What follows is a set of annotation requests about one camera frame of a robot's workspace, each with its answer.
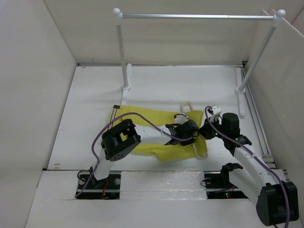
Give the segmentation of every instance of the towel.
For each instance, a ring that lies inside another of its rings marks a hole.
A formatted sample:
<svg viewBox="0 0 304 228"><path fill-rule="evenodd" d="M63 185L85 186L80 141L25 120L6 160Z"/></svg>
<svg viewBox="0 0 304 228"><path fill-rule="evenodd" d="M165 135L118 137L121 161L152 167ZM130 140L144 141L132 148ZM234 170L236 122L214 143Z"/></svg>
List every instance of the towel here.
<svg viewBox="0 0 304 228"><path fill-rule="evenodd" d="M147 108L139 108L135 106L118 106L115 105L113 107L113 111L110 117L110 120L120 116L121 114L128 112L137 112L156 126L162 126L165 124L174 124L174 115L178 112L167 112L167 111L157 111L151 110ZM192 119L198 126L201 126L201 121L203 118L203 111L195 110L189 111L186 113L187 116ZM125 119L131 119L134 124L138 124L141 126L150 126L147 122L145 122L142 118L136 115L127 115L121 118L119 121L113 123L113 126L117 125L121 121ZM200 156L203 156L207 153L207 146L205 138L201 135L195 138L195 147L197 149L197 153ZM160 145L160 144L139 144L132 153L143 154L143 155L156 155L158 159L162 162L167 162L171 160L180 160L196 157L194 153L193 146L181 146L177 145Z"/></svg>

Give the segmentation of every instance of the white pole base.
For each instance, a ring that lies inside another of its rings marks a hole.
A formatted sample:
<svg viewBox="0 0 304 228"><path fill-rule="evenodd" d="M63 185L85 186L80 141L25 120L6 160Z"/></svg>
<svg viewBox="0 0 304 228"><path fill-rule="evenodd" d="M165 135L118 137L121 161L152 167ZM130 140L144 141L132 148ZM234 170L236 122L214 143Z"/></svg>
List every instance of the white pole base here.
<svg viewBox="0 0 304 228"><path fill-rule="evenodd" d="M128 85L122 85L122 91L123 91L123 95L122 95L122 101L121 101L121 105L127 105L127 101L128 101L128 94L129 91L131 90L131 76L132 76L132 64L128 64L127 65L127 77L128 77Z"/></svg>
<svg viewBox="0 0 304 228"><path fill-rule="evenodd" d="M235 69L235 73L236 73L237 87L235 88L234 93L237 95L238 115L239 116L245 116L246 115L246 111L245 111L245 102L246 102L245 89L240 91L239 88L238 88L242 84L241 68L237 67Z"/></svg>

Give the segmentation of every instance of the white panel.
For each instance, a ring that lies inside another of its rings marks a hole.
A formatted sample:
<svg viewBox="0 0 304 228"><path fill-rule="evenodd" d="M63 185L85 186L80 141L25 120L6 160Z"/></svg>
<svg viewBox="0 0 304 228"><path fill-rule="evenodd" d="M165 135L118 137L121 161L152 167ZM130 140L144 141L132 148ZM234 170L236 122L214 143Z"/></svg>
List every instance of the white panel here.
<svg viewBox="0 0 304 228"><path fill-rule="evenodd" d="M295 19L293 26L299 30L302 34L304 34L304 10L300 13L300 15Z"/></svg>
<svg viewBox="0 0 304 228"><path fill-rule="evenodd" d="M112 10L124 13L259 15L270 0L44 0L78 62L119 63ZM257 27L249 21L123 20L133 64L241 63Z"/></svg>
<svg viewBox="0 0 304 228"><path fill-rule="evenodd" d="M247 199L73 199L76 174L76 171L43 172L26 228L264 227L257 217L255 206ZM185 188L189 183L187 181L185 186L180 183L180 188ZM289 226L301 227L300 221L292 222Z"/></svg>
<svg viewBox="0 0 304 228"><path fill-rule="evenodd" d="M206 200L202 171L123 171L121 200Z"/></svg>
<svg viewBox="0 0 304 228"><path fill-rule="evenodd" d="M132 89L128 105L155 110L180 111L181 102L191 101L204 110L218 104L223 113L238 113L234 93L235 67L224 66L133 66ZM73 79L48 168L53 170L88 169L95 163L92 141L109 120L111 108L119 104L122 91L121 68L78 67ZM240 119L241 132L261 153L256 129L246 104L245 118ZM95 150L99 153L101 139ZM236 162L221 139L207 141L209 157L159 162L154 156L129 154L116 161L112 170L182 171L220 170L223 164Z"/></svg>
<svg viewBox="0 0 304 228"><path fill-rule="evenodd" d="M296 17L304 8L304 0L272 0L269 7L265 8L267 12L271 12L272 9L275 11L285 10L285 19L289 23L293 23Z"/></svg>
<svg viewBox="0 0 304 228"><path fill-rule="evenodd" d="M42 0L0 1L0 227L23 228L76 62Z"/></svg>
<svg viewBox="0 0 304 228"><path fill-rule="evenodd" d="M260 24L248 66L269 25ZM304 36L283 20L274 32L250 80L258 111L274 160L287 169L298 188L300 213L304 213Z"/></svg>

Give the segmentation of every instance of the white wall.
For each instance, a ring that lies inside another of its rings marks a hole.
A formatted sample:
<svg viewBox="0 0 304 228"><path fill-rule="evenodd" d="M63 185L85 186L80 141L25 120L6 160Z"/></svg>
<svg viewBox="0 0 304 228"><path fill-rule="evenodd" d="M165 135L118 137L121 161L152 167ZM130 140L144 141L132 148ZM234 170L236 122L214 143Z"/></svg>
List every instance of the white wall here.
<svg viewBox="0 0 304 228"><path fill-rule="evenodd" d="M76 61L42 0L0 0L0 227L23 228Z"/></svg>
<svg viewBox="0 0 304 228"><path fill-rule="evenodd" d="M293 26L304 34L304 10L299 14L299 16L294 20Z"/></svg>
<svg viewBox="0 0 304 228"><path fill-rule="evenodd" d="M119 63L112 10L125 13L259 15L271 0L44 0L76 60ZM127 62L236 64L247 59L252 21L124 20Z"/></svg>
<svg viewBox="0 0 304 228"><path fill-rule="evenodd" d="M247 67L269 29L260 23ZM296 184L300 216L304 219L304 36L286 20L274 32L250 87L271 152L279 168Z"/></svg>

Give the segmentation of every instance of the red wire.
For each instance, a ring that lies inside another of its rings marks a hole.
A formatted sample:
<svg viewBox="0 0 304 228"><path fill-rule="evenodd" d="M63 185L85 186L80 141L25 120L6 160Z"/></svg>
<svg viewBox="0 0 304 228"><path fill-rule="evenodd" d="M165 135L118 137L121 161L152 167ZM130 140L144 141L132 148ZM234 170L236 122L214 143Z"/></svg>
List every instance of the red wire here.
<svg viewBox="0 0 304 228"><path fill-rule="evenodd" d="M108 183L109 183L109 179L105 183L105 186L104 186L104 189L103 189L103 194L102 194L101 198L103 198L103 196L105 195L105 189L108 186Z"/></svg>

